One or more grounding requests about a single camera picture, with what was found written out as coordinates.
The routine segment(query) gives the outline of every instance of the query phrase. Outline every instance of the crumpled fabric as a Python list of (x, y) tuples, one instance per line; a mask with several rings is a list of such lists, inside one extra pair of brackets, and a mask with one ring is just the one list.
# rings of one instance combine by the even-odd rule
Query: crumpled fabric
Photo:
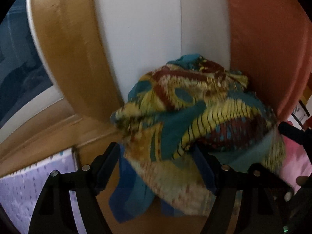
[(199, 54), (142, 76), (111, 121), (124, 135), (124, 157), (138, 176), (186, 215), (208, 216), (215, 200), (190, 154), (196, 141), (210, 145), (209, 153), (223, 164), (252, 155), (257, 145), (261, 151), (273, 131), (265, 153), (254, 150), (252, 160), (278, 172), (285, 158), (276, 117), (248, 91), (247, 76)]

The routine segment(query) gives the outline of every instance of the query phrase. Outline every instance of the purple fabric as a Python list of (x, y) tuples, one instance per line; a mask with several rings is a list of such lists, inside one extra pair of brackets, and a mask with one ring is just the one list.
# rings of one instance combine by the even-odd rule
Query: purple fabric
[[(35, 204), (49, 174), (53, 170), (75, 172), (76, 166), (74, 154), (68, 149), (0, 179), (0, 203), (22, 234), (28, 233)], [(79, 234), (85, 234), (75, 192), (71, 191), (70, 197)]]

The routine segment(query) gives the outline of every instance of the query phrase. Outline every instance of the white wall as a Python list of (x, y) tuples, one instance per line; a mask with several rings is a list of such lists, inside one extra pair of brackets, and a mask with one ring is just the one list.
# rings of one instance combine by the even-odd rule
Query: white wall
[(124, 100), (141, 75), (200, 53), (228, 68), (227, 0), (95, 0), (99, 29)]

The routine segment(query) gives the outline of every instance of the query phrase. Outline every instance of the silver rivet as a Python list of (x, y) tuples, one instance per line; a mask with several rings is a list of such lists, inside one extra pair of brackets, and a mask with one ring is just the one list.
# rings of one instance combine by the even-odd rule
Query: silver rivet
[(260, 174), (261, 174), (261, 172), (260, 171), (254, 171), (254, 175), (256, 176), (256, 177), (260, 177)]
[(84, 172), (90, 170), (90, 166), (88, 164), (84, 165), (82, 168), (81, 168)]
[(58, 171), (57, 171), (57, 170), (54, 170), (54, 171), (52, 171), (52, 172), (50, 173), (50, 175), (51, 175), (52, 177), (55, 177), (57, 174), (58, 174)]
[(229, 167), (228, 165), (224, 164), (221, 166), (221, 169), (224, 171), (229, 171), (231, 169), (231, 167)]
[(288, 201), (290, 201), (291, 197), (292, 197), (292, 193), (291, 193), (291, 192), (287, 192), (287, 193), (285, 194), (285, 196), (284, 196), (284, 200), (285, 200), (286, 202), (288, 202)]

